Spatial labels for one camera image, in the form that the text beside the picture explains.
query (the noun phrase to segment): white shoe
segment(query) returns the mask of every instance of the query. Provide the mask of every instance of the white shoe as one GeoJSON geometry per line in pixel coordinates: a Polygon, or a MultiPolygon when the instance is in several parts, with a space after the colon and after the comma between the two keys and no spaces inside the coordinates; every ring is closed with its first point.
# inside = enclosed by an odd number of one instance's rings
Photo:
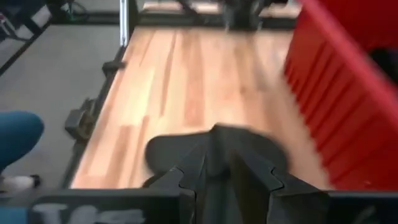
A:
{"type": "Polygon", "coordinates": [[[13,197],[40,185],[38,175],[0,177],[0,198],[13,197]]]}

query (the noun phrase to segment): vertical metal post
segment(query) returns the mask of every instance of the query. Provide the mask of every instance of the vertical metal post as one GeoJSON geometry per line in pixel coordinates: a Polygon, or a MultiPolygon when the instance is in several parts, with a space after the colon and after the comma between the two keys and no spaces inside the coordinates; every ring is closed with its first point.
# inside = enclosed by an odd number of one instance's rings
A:
{"type": "Polygon", "coordinates": [[[138,7],[135,0],[120,0],[120,45],[127,47],[138,22],[138,7]]]}
{"type": "Polygon", "coordinates": [[[119,0],[120,3],[120,46],[127,47],[129,42],[127,34],[129,33],[128,24],[129,21],[127,19],[127,0],[119,0]]]}

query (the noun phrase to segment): metal bracket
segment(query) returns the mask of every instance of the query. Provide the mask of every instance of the metal bracket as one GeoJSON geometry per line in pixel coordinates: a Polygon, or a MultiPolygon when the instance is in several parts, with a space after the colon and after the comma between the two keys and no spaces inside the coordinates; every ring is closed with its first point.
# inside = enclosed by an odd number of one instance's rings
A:
{"type": "Polygon", "coordinates": [[[80,109],[71,110],[65,121],[65,130],[73,139],[89,140],[95,124],[94,108],[95,100],[86,99],[80,109]]]}
{"type": "Polygon", "coordinates": [[[108,77],[109,73],[115,73],[119,69],[125,69],[126,68],[126,63],[125,62],[120,62],[120,61],[110,61],[110,62],[105,62],[102,65],[102,71],[105,75],[105,77],[108,77]]]}

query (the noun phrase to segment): gray carpet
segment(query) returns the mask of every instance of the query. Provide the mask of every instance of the gray carpet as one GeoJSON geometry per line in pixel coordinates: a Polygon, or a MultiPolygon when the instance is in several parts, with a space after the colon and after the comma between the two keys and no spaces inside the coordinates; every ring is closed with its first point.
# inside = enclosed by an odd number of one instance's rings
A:
{"type": "Polygon", "coordinates": [[[102,63],[118,45],[116,26],[50,26],[0,77],[0,110],[33,111],[45,123],[35,149],[6,173],[40,174],[45,187],[61,183],[74,143],[63,123],[86,97],[97,96],[102,63]]]}

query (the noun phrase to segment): red plastic crate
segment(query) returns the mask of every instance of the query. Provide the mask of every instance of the red plastic crate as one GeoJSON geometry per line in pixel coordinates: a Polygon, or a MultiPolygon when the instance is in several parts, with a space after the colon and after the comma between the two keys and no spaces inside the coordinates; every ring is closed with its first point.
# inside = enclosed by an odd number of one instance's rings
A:
{"type": "Polygon", "coordinates": [[[398,92],[367,55],[398,47],[398,1],[301,2],[285,76],[331,183],[398,190],[398,92]]]}

